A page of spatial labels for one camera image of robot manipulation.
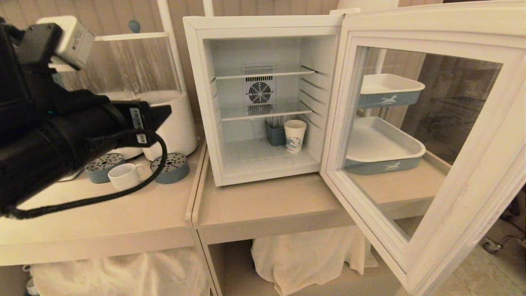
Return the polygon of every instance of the wheel caster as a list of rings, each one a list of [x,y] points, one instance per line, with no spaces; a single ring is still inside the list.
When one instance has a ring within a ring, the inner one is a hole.
[[[484,245],[482,245],[482,247],[484,248],[484,250],[486,250],[486,252],[488,252],[490,254],[495,254],[499,250],[499,248],[496,245],[494,245],[494,244],[492,244],[490,242],[484,243]]]

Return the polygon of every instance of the blue and white tray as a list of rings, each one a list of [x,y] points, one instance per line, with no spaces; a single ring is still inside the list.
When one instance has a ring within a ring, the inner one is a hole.
[[[426,86],[418,81],[393,74],[374,74],[363,77],[358,108],[411,105],[418,101]]]
[[[417,139],[379,117],[354,121],[345,170],[372,175],[417,167],[426,147]]]

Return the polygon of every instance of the fridge fan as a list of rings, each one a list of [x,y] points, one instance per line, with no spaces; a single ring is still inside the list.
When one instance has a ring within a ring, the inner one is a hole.
[[[265,82],[256,82],[248,90],[248,97],[255,104],[267,103],[271,95],[270,86]]]

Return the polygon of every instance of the white towel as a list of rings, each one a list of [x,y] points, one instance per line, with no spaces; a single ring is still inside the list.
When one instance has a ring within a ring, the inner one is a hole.
[[[344,262],[360,274],[377,267],[370,249],[357,226],[346,226],[255,239],[252,258],[258,274],[287,296],[337,278]]]
[[[41,296],[210,296],[195,248],[33,264]]]

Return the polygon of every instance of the round lid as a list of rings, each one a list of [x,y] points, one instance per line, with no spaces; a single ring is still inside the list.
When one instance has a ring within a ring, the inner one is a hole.
[[[161,163],[161,157],[156,158],[150,165],[150,168],[153,172],[157,170],[159,167],[159,164]],[[181,153],[170,153],[168,154],[168,158],[166,160],[166,165],[163,168],[163,173],[171,172],[174,170],[177,170],[178,168],[182,167],[186,163],[186,156]]]
[[[84,169],[90,172],[103,171],[122,162],[123,160],[124,157],[119,153],[108,153],[93,160],[92,162],[88,162]]]

